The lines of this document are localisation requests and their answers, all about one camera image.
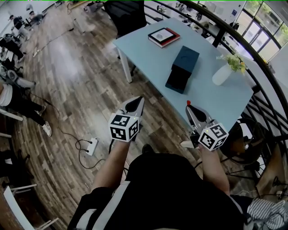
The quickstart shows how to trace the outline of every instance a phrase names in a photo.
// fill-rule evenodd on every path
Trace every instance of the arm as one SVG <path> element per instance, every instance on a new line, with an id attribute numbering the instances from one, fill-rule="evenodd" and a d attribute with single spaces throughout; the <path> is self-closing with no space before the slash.
<path id="1" fill-rule="evenodd" d="M 99 187 L 116 189 L 120 185 L 130 142 L 117 141 L 107 160 L 97 172 L 91 191 Z"/>
<path id="2" fill-rule="evenodd" d="M 226 176 L 217 151 L 209 151 L 199 144 L 202 153 L 203 163 L 203 180 L 211 182 L 215 187 L 230 195 L 230 186 L 228 177 Z"/>

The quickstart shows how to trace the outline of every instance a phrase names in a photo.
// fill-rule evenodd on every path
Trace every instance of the jeans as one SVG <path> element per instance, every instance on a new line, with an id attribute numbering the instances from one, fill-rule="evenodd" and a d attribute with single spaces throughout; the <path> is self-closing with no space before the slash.
<path id="1" fill-rule="evenodd" d="M 32 102 L 31 100 L 22 98 L 22 94 L 16 86 L 13 86 L 12 99 L 9 105 L 7 105 L 7 108 L 13 109 L 15 112 L 31 118 L 41 126 L 45 125 L 44 119 L 35 112 L 41 111 L 42 106 Z"/>
<path id="2" fill-rule="evenodd" d="M 28 40 L 30 38 L 30 32 L 28 30 L 25 29 L 24 26 L 21 26 L 18 31 L 23 34 L 25 40 Z"/>

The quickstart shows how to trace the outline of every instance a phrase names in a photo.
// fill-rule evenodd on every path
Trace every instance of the white vase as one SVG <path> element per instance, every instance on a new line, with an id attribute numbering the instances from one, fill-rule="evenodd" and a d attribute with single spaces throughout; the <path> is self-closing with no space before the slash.
<path id="1" fill-rule="evenodd" d="M 212 81 L 215 85 L 222 85 L 227 78 L 232 73 L 232 69 L 227 63 L 226 65 L 222 66 L 212 77 Z"/>

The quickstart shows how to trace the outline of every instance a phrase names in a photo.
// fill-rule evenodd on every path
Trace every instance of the white shoe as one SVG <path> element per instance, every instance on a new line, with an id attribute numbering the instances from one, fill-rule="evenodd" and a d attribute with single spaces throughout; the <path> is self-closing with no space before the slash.
<path id="1" fill-rule="evenodd" d="M 39 116 L 42 116 L 43 112 L 46 110 L 46 106 L 42 106 L 41 111 L 36 111 Z"/>
<path id="2" fill-rule="evenodd" d="M 48 121 L 45 122 L 45 125 L 43 125 L 42 128 L 49 137 L 52 135 L 52 129 L 51 129 Z"/>

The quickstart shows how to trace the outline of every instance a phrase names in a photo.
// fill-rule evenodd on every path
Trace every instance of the flower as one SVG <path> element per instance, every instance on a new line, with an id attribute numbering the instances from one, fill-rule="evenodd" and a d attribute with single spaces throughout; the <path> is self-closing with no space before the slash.
<path id="1" fill-rule="evenodd" d="M 228 62 L 228 65 L 235 72 L 240 70 L 242 74 L 245 74 L 245 70 L 248 69 L 245 65 L 245 62 L 242 61 L 241 57 L 237 53 L 227 54 L 226 56 L 221 55 L 219 57 L 216 57 L 216 59 L 226 60 Z"/>

